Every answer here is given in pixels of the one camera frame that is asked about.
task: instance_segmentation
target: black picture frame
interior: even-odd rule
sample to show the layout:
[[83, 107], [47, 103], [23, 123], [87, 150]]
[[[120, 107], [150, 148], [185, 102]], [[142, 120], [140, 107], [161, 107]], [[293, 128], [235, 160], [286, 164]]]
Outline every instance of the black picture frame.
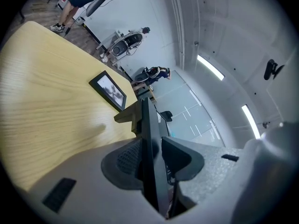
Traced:
[[[123, 95], [122, 105], [119, 105], [115, 99], [103, 88], [98, 84], [98, 81], [101, 80], [104, 76], [106, 76], [110, 82], [115, 86], [116, 89]], [[101, 95], [112, 107], [114, 107], [118, 112], [123, 111], [126, 106], [127, 96], [126, 94], [120, 89], [120, 87], [114, 82], [114, 80], [108, 75], [107, 71], [103, 71], [95, 78], [93, 78], [89, 82], [90, 86], [97, 91], [99, 95]]]

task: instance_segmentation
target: ceiling light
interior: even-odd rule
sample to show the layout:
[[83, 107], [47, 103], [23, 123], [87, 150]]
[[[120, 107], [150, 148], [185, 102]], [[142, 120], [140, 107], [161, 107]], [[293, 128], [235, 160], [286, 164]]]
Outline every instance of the ceiling light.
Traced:
[[248, 121], [249, 121], [249, 123], [250, 123], [250, 125], [251, 125], [251, 128], [252, 128], [252, 130], [253, 130], [253, 133], [254, 133], [256, 139], [261, 138], [260, 133], [259, 133], [259, 131], [258, 131], [258, 128], [257, 128], [257, 126], [256, 126], [256, 123], [255, 123], [255, 121], [254, 121], [254, 119], [253, 119], [252, 114], [251, 114], [250, 111], [249, 111], [248, 106], [247, 106], [247, 105], [244, 105], [244, 106], [242, 106], [242, 109], [243, 109], [243, 111], [244, 111], [244, 113], [245, 113], [245, 115], [246, 115], [246, 117], [247, 117], [247, 119], [248, 119]]
[[213, 72], [220, 80], [224, 79], [224, 75], [221, 74], [220, 71], [218, 71], [213, 65], [211, 65], [211, 63], [209, 63], [207, 60], [205, 60], [204, 58], [202, 58], [201, 56], [197, 56], [197, 59], [203, 63], [206, 67], [209, 68], [209, 70], [211, 72]]

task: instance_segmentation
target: person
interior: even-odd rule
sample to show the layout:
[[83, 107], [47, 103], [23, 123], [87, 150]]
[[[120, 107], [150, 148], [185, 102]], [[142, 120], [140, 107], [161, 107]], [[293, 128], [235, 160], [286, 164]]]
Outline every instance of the person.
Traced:
[[[136, 29], [136, 30], [129, 30], [129, 33], [135, 34], [135, 33], [140, 33], [142, 35], [142, 40], [139, 42], [134, 43], [131, 47], [138, 47], [146, 38], [146, 34], [150, 33], [150, 28], [145, 27], [141, 29]], [[102, 58], [102, 62], [108, 62], [108, 56], [111, 51], [111, 48], [114, 46], [114, 43], [107, 49], [106, 52], [100, 54], [100, 57]]]
[[56, 33], [64, 31], [65, 25], [70, 19], [76, 14], [80, 7], [83, 7], [87, 3], [93, 0], [68, 0], [59, 19], [59, 22], [55, 25], [50, 26], [50, 30]]
[[146, 81], [141, 82], [141, 83], [138, 83], [136, 81], [131, 82], [133, 90], [138, 91], [140, 88], [143, 88], [145, 86], [149, 86], [150, 89], [152, 90], [151, 84], [158, 81], [161, 77], [164, 77], [169, 80], [171, 79], [171, 70], [169, 68], [163, 68], [163, 67], [159, 66], [159, 69], [160, 69], [160, 72], [155, 78], [148, 78]]

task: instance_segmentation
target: framed photo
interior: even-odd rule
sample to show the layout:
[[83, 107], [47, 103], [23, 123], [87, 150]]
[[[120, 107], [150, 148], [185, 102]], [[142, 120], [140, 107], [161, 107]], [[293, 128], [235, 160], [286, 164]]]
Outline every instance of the framed photo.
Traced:
[[125, 109], [127, 96], [106, 71], [92, 79], [89, 84], [117, 111]]

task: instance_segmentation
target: floor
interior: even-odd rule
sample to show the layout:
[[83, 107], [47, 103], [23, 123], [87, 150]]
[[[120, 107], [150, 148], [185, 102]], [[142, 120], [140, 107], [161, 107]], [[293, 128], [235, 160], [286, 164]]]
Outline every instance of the floor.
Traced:
[[[22, 12], [25, 16], [25, 22], [36, 21], [46, 28], [49, 28], [50, 25], [55, 24], [59, 20], [61, 14], [61, 9], [59, 7], [55, 7], [58, 0], [51, 0], [49, 3], [47, 2], [48, 0], [28, 0], [22, 9]], [[5, 43], [5, 41], [7, 41], [9, 37], [22, 25], [21, 21], [21, 16], [17, 14], [7, 31], [3, 43]], [[67, 27], [69, 27], [72, 23], [73, 20], [67, 24]], [[83, 26], [74, 23], [68, 35], [66, 35], [64, 38], [96, 59], [100, 60], [100, 53], [102, 53], [102, 50], [96, 50], [98, 43]], [[121, 71], [117, 70], [116, 67], [111, 66], [110, 62], [108, 62], [106, 65], [127, 79], [127, 76]]]

